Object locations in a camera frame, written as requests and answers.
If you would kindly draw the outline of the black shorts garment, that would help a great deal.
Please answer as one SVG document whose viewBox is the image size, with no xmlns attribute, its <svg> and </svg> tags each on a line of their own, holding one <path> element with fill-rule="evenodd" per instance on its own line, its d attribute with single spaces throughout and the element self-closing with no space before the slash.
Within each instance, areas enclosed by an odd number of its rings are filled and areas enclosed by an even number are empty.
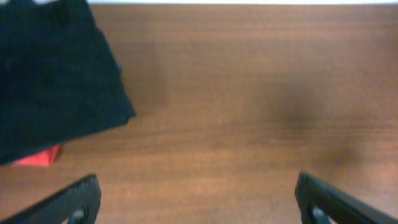
<svg viewBox="0 0 398 224">
<path fill-rule="evenodd" d="M 121 67 L 84 0 L 1 5 L 1 164 L 125 125 Z"/>
</svg>

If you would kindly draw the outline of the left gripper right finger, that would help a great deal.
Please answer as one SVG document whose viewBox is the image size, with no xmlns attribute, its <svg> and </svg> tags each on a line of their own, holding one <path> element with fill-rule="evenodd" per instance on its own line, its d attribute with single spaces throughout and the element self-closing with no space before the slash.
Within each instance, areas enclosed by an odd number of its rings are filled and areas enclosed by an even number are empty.
<svg viewBox="0 0 398 224">
<path fill-rule="evenodd" d="M 304 224 L 397 224 L 396 218 L 306 172 L 298 175 L 295 198 Z"/>
</svg>

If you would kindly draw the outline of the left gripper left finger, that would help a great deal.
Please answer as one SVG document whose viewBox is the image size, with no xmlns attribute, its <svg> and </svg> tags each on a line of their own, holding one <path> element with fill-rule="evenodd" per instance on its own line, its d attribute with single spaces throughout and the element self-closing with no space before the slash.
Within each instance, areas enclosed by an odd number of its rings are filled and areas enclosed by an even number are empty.
<svg viewBox="0 0 398 224">
<path fill-rule="evenodd" d="M 94 224 L 101 205 L 101 189 L 95 174 L 88 174 L 40 202 L 1 221 L 1 224 Z"/>
</svg>

